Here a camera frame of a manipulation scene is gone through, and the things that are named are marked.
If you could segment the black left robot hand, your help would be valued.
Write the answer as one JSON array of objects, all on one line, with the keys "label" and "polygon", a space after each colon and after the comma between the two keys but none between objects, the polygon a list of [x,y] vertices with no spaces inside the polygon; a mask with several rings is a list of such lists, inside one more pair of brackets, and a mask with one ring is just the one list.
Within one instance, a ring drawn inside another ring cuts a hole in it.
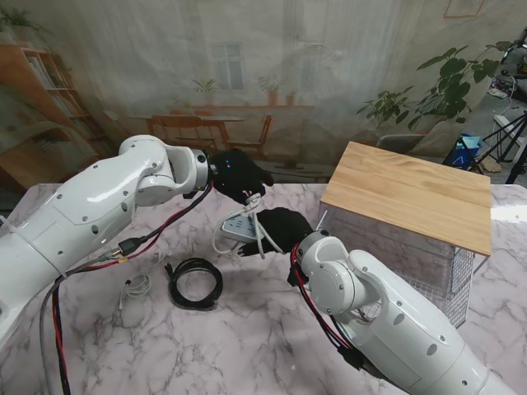
[{"label": "black left robot hand", "polygon": [[265,195],[272,187],[272,175],[256,165],[243,151],[220,151],[209,160],[214,188],[239,204],[245,205],[255,194]]}]

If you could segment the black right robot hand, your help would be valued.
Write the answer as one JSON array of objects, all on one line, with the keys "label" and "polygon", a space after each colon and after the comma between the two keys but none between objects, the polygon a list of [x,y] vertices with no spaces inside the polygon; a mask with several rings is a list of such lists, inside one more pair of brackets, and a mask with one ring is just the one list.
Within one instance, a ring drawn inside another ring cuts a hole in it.
[{"label": "black right robot hand", "polygon": [[[262,210],[257,213],[257,218],[259,225],[265,229],[273,242],[285,254],[290,253],[297,243],[314,232],[307,219],[300,212],[284,207]],[[265,236],[262,238],[261,244],[263,255],[279,252]],[[258,242],[244,244],[238,250],[238,255],[244,257],[257,254],[260,254]]]}]

